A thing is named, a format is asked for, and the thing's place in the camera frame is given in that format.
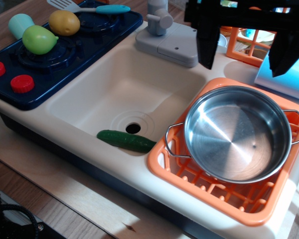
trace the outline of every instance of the green mango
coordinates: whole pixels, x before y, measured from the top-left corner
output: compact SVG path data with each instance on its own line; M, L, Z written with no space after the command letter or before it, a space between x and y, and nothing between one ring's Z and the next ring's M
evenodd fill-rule
M59 37L51 31L38 25L28 27L22 35L22 42L26 49L36 55L48 53L58 39Z

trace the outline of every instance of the teal handle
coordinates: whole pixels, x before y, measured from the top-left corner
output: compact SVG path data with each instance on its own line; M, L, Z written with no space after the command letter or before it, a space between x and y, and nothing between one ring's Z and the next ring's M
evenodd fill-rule
M104 5L96 8L96 13L99 14L121 14L130 11L131 8L124 5Z

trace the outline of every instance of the toy stove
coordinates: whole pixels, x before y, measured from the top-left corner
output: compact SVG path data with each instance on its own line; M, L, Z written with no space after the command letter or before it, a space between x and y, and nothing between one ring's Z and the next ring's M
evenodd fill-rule
M81 6L97 7L101 4L86 0ZM59 36L57 44L47 54L29 52L21 40L0 51L0 70L4 73L0 76L0 99L21 110L37 107L143 22L142 16L132 11L119 15L82 12L77 16L81 22L79 32L69 37ZM34 88L29 91L21 89L21 94L20 89L12 90L10 82L17 76L30 76Z

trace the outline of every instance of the light blue cup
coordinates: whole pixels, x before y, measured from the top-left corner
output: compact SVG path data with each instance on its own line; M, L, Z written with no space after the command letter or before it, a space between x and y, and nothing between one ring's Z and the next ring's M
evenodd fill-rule
M34 22L32 18L27 14L17 14L13 16L8 24L9 31L15 36L17 40L21 39L23 36L24 31L33 26Z
M285 74L273 77L267 55L259 68L255 83L299 99L299 60Z

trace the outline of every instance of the spatula handle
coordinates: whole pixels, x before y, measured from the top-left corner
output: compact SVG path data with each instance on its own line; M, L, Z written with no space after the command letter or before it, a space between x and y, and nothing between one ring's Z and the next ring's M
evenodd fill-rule
M78 12L95 12L96 8L94 7L81 7Z
M112 4L112 5L98 6L96 8L96 13L99 13L99 14L121 14L124 12L128 12L130 10L131 9L128 6Z

